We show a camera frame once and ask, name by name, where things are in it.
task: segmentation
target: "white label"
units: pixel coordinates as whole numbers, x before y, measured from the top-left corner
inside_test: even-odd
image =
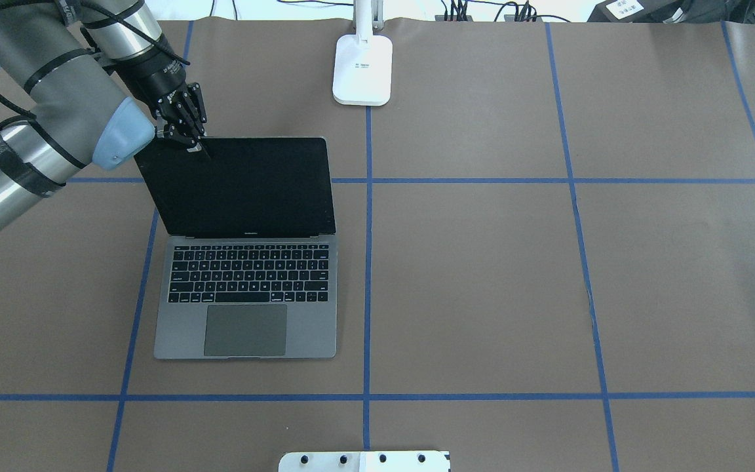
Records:
[[[614,3],[608,3],[608,11],[613,13],[617,19],[629,17],[642,10],[644,9],[637,0],[618,0]]]

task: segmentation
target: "blue joint cap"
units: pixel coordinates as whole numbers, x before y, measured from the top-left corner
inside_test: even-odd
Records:
[[[98,138],[92,162],[102,169],[113,170],[144,149],[155,134],[153,123],[128,96],[118,105]]]

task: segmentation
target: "keyboard key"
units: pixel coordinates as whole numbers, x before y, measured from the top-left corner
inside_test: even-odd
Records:
[[[191,292],[194,290],[194,282],[171,282],[170,292]]]
[[[305,290],[314,290],[315,292],[328,290],[328,282],[305,282]]]

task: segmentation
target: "black screen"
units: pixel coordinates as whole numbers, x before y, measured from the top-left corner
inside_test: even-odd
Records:
[[[205,138],[203,146],[188,152],[154,140],[135,157],[168,234],[336,232],[324,138]]]

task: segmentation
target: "laptop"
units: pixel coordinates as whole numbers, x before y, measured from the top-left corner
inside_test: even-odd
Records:
[[[155,140],[135,156],[169,235],[153,355],[333,357],[338,239],[326,141],[203,146]]]

